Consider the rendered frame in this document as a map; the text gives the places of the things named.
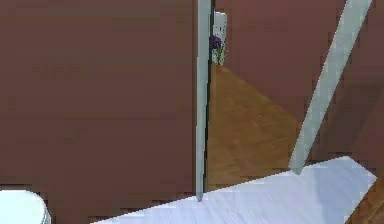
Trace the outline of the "purple flowered house plant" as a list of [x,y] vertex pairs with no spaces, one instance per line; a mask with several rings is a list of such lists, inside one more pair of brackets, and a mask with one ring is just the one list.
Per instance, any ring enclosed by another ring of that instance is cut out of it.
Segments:
[[218,36],[213,36],[211,39],[211,46],[212,46],[213,60],[218,65],[223,65],[224,58],[225,58],[225,47],[222,39]]

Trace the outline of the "white round fixture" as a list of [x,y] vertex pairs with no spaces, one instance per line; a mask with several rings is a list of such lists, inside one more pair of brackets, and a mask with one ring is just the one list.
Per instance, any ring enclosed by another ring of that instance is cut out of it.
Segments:
[[0,224],[51,224],[51,216],[36,193],[0,190]]

